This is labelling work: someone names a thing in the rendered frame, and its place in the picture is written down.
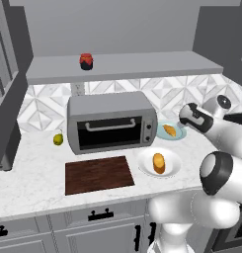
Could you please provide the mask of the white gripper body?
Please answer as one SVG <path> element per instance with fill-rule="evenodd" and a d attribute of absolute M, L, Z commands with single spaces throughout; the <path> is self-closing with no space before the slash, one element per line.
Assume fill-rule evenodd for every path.
<path fill-rule="evenodd" d="M 179 120 L 183 125 L 189 124 L 193 127 L 198 127 L 201 124 L 199 121 L 200 116 L 201 113 L 198 110 L 198 105 L 195 103 L 189 103 L 181 109 Z"/>

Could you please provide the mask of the golden croissant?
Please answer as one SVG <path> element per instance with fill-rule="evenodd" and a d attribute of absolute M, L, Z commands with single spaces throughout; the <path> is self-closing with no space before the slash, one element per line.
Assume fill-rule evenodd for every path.
<path fill-rule="evenodd" d="M 176 136 L 176 130 L 173 126 L 163 125 L 164 130 L 171 136 Z"/>

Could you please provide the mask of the grey cabinet shelf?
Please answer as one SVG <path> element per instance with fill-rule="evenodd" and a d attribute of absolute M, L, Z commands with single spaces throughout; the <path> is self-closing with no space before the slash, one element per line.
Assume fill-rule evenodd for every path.
<path fill-rule="evenodd" d="M 82 70 L 78 55 L 35 57 L 30 85 L 218 74 L 223 67 L 193 51 L 94 54 L 93 69 Z"/>

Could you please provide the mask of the grey open cabinet door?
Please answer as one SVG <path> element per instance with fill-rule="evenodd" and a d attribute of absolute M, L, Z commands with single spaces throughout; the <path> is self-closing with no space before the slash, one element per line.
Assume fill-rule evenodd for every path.
<path fill-rule="evenodd" d="M 25 9 L 0 0 L 0 171 L 9 171 L 21 140 L 17 116 L 33 60 Z"/>
<path fill-rule="evenodd" d="M 237 6 L 200 7 L 193 51 L 242 86 L 242 0 Z"/>

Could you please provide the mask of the dark wooden cutting board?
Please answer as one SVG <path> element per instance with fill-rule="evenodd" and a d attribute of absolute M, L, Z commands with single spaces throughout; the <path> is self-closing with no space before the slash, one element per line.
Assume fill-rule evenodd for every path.
<path fill-rule="evenodd" d="M 124 156 L 65 164 L 65 195 L 90 193 L 133 186 Z"/>

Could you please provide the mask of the red-lidded jam jar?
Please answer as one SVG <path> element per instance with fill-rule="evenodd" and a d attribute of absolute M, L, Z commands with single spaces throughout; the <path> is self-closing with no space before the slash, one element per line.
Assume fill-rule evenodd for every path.
<path fill-rule="evenodd" d="M 82 53 L 79 58 L 80 67 L 83 70 L 93 69 L 93 56 L 91 53 Z"/>

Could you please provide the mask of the pale teal plate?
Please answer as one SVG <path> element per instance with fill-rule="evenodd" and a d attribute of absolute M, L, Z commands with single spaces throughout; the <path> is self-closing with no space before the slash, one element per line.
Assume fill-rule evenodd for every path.
<path fill-rule="evenodd" d="M 175 128 L 176 136 L 169 135 L 163 128 L 163 125 L 169 125 Z M 179 127 L 176 123 L 169 121 L 159 121 L 157 127 L 157 136 L 166 140 L 180 140 L 185 138 L 187 135 L 187 131 L 183 127 Z"/>

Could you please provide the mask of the white plate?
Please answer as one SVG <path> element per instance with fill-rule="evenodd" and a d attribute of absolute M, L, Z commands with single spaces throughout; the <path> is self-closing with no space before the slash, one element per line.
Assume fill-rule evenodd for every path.
<path fill-rule="evenodd" d="M 162 174 L 157 173 L 153 168 L 153 156 L 160 153 L 164 156 L 165 171 Z M 182 165 L 180 157 L 173 151 L 162 147 L 148 147 L 137 153 L 136 161 L 138 168 L 146 175 L 154 178 L 167 178 L 177 174 Z"/>

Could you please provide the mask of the orange bread roll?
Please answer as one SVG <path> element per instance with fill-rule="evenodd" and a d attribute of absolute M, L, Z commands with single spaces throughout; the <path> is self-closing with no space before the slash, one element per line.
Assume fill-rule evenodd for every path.
<path fill-rule="evenodd" d="M 153 155 L 153 168 L 158 174 L 163 174 L 165 172 L 165 159 L 161 153 L 155 153 Z"/>

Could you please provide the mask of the grey toaster oven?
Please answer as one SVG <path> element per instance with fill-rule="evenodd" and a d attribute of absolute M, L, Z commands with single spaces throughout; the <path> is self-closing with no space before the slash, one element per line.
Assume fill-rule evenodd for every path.
<path fill-rule="evenodd" d="M 87 131 L 90 127 L 128 125 L 133 128 Z M 156 111 L 140 92 L 71 97 L 67 105 L 67 139 L 74 154 L 150 146 L 157 131 Z"/>

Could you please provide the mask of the grey cupboard door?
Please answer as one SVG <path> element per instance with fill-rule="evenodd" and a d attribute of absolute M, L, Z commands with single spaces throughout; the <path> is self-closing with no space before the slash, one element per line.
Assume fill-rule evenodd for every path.
<path fill-rule="evenodd" d="M 59 253 L 138 253 L 134 251 L 137 216 L 54 232 Z"/>
<path fill-rule="evenodd" d="M 52 244 L 41 239 L 12 240 L 0 243 L 0 253 L 56 253 Z"/>
<path fill-rule="evenodd" d="M 144 246 L 143 246 L 143 253 L 147 253 L 147 250 L 149 248 L 149 240 L 148 240 L 148 236 L 150 235 L 150 231 L 151 231 L 151 227 L 149 225 L 150 222 L 154 222 L 154 221 L 151 221 L 150 219 L 148 219 L 146 221 L 146 224 L 145 224 L 145 228 L 144 228 Z M 159 234 L 160 234 L 160 231 L 161 231 L 161 225 L 156 223 L 156 232 L 155 232 L 155 239 L 158 238 Z"/>

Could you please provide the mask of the black oven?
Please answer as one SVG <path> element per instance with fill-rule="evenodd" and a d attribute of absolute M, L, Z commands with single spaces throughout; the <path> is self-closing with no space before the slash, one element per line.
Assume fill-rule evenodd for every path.
<path fill-rule="evenodd" d="M 203 253 L 242 253 L 242 205 L 238 222 L 231 228 L 215 229 Z"/>

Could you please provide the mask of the green pear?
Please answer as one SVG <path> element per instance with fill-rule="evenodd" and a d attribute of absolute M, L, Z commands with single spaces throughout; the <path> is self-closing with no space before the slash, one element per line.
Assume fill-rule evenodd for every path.
<path fill-rule="evenodd" d="M 53 144 L 59 146 L 62 143 L 63 143 L 63 133 L 60 132 L 53 137 Z"/>

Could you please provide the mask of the grey drawer front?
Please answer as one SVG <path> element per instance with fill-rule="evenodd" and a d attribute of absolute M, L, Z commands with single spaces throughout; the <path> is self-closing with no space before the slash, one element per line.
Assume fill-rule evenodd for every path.
<path fill-rule="evenodd" d="M 49 216 L 52 228 L 54 230 L 67 229 L 71 227 L 78 227 L 84 225 L 91 225 L 100 222 L 108 222 L 112 220 L 118 220 L 123 218 L 137 217 L 144 215 L 146 200 L 131 201 L 125 203 L 118 203 L 112 205 L 104 205 L 101 207 L 88 208 L 76 211 L 64 211 L 60 213 L 54 213 Z M 105 209 L 114 212 L 114 217 L 88 221 L 88 215 L 91 211 L 96 213 L 104 212 Z"/>
<path fill-rule="evenodd" d="M 5 226 L 8 230 L 8 234 L 0 237 L 0 241 L 50 232 L 47 217 L 45 215 L 0 221 L 0 226 L 1 225 Z"/>

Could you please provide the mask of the white wall socket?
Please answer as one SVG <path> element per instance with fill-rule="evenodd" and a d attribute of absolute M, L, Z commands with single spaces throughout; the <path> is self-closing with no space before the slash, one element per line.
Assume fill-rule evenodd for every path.
<path fill-rule="evenodd" d="M 71 83 L 71 95 L 72 96 L 84 96 L 85 95 L 85 86 L 83 82 Z"/>

